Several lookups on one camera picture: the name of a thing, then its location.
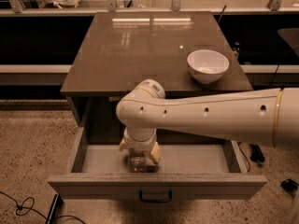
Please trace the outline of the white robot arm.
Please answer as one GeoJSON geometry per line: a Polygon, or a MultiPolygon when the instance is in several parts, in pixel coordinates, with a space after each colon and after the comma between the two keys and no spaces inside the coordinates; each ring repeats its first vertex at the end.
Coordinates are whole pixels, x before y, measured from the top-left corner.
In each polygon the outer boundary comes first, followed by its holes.
{"type": "Polygon", "coordinates": [[[299,150],[298,88],[167,99],[147,79],[118,102],[116,115],[125,125],[120,150],[143,152],[155,164],[159,129],[299,150]]]}

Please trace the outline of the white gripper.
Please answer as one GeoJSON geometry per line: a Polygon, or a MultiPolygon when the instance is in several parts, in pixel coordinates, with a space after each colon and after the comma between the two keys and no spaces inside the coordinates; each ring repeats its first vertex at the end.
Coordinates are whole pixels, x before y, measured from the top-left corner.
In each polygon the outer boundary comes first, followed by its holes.
{"type": "Polygon", "coordinates": [[[159,143],[156,142],[156,130],[146,128],[126,127],[123,140],[119,144],[119,151],[131,148],[137,151],[149,151],[148,157],[158,165],[161,158],[159,143]]]}

